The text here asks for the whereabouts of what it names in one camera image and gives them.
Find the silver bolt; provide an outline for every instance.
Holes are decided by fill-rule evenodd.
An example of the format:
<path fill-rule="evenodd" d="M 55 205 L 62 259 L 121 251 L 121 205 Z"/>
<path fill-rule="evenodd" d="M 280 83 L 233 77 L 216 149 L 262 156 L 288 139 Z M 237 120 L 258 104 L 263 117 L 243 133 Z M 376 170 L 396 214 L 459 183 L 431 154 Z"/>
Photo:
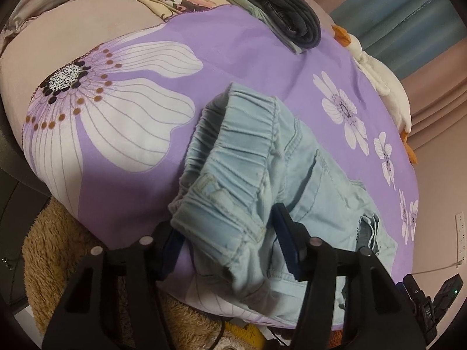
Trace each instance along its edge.
<path fill-rule="evenodd" d="M 368 247 L 362 247 L 360 249 L 360 254 L 362 254 L 365 257 L 370 257 L 371 256 L 371 250 L 368 249 Z"/>
<path fill-rule="evenodd" d="M 154 238 L 152 238 L 151 236 L 144 236 L 140 238 L 140 244 L 143 246 L 147 246 L 151 244 L 153 240 Z"/>
<path fill-rule="evenodd" d="M 104 249 L 102 247 L 95 246 L 90 250 L 90 253 L 91 253 L 91 255 L 100 255 L 100 254 L 102 254 L 103 251 L 104 251 Z"/>
<path fill-rule="evenodd" d="M 323 244 L 323 240 L 318 237 L 311 237 L 310 238 L 310 245 L 315 247 L 320 247 Z"/>

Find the folded dark jeans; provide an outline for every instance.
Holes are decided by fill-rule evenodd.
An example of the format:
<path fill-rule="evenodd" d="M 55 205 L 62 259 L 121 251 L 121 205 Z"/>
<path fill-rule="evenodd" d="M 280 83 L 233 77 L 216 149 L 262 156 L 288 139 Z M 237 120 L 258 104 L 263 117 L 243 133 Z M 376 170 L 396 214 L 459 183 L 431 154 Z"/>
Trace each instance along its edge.
<path fill-rule="evenodd" d="M 305 0 L 250 0 L 271 18 L 292 42 L 303 49 L 321 41 L 318 16 Z"/>

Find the white flower print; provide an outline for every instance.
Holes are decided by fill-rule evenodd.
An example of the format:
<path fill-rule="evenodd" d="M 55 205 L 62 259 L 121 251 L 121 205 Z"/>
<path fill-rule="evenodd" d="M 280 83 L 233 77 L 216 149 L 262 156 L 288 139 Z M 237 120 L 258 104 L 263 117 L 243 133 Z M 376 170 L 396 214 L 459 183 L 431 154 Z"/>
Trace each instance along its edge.
<path fill-rule="evenodd" d="M 33 95 L 23 127 L 26 158 L 75 217 L 83 174 L 79 132 L 116 166 L 143 172 L 164 157 L 170 132 L 194 117 L 189 97 L 143 76 L 148 71 L 167 78 L 194 74 L 203 64 L 193 51 L 170 41 L 125 45 L 163 27 L 95 47 L 55 71 Z M 127 71 L 144 72 L 132 79 L 123 74 Z"/>
<path fill-rule="evenodd" d="M 405 244 L 409 240 L 409 213 L 407 212 L 407 206 L 405 205 L 404 192 L 399 189 L 399 197 L 401 199 L 401 219 L 402 219 L 402 236 L 405 238 Z"/>
<path fill-rule="evenodd" d="M 374 150 L 377 152 L 378 157 L 384 161 L 381 164 L 384 178 L 388 182 L 389 186 L 391 186 L 391 184 L 394 186 L 394 190 L 395 190 L 394 166 L 392 164 L 392 161 L 389 159 L 391 157 L 392 146 L 389 143 L 385 144 L 385 142 L 386 142 L 386 133 L 381 132 L 379 135 L 379 138 L 375 138 L 373 140 Z"/>
<path fill-rule="evenodd" d="M 363 121 L 356 116 L 357 107 L 343 90 L 337 90 L 326 72 L 321 72 L 321 76 L 323 80 L 314 74 L 313 82 L 326 96 L 322 101 L 325 112 L 335 124 L 344 123 L 344 133 L 351 149 L 355 150 L 358 142 L 363 153 L 369 155 L 367 130 Z"/>
<path fill-rule="evenodd" d="M 410 203 L 410 212 L 409 212 L 409 224 L 410 224 L 410 234 L 412 235 L 412 241 L 415 239 L 415 228 L 417 226 L 417 214 L 419 213 L 419 201 Z"/>

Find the power strip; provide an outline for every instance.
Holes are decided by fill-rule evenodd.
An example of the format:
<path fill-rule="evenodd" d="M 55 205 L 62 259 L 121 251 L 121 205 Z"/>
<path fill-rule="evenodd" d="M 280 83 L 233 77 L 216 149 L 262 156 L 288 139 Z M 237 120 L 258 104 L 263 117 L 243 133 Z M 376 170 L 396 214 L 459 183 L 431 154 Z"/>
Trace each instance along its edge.
<path fill-rule="evenodd" d="M 466 222 L 464 219 L 464 212 L 456 214 L 456 226 L 457 226 L 457 261 L 462 261 L 464 265 L 466 262 Z"/>

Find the beige bed sheet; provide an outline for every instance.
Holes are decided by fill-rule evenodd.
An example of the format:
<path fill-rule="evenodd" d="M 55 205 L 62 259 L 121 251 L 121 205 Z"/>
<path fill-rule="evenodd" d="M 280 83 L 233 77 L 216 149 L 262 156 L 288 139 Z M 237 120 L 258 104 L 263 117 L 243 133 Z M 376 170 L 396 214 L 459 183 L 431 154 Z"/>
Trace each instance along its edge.
<path fill-rule="evenodd" d="M 74 0 L 41 14 L 0 58 L 0 91 L 22 147 L 22 126 L 37 86 L 94 46 L 162 23 L 137 0 Z"/>

